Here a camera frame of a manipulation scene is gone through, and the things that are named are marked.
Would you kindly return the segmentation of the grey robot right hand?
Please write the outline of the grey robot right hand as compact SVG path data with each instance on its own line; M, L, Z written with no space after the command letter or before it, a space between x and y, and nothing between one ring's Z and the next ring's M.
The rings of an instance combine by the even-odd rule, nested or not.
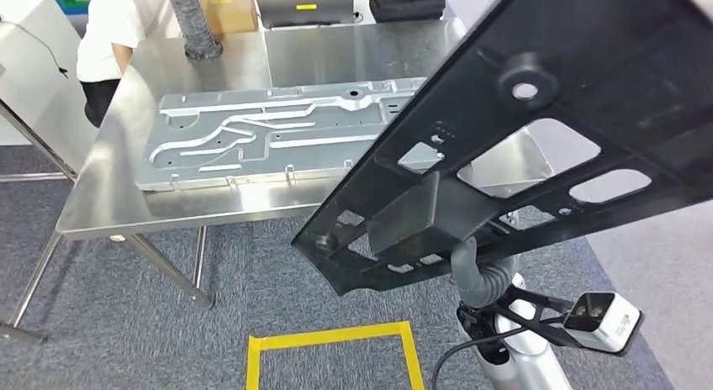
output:
M456 245L451 253L452 279L463 303L472 308L482 308L487 304L487 290L478 268L477 241L469 237Z

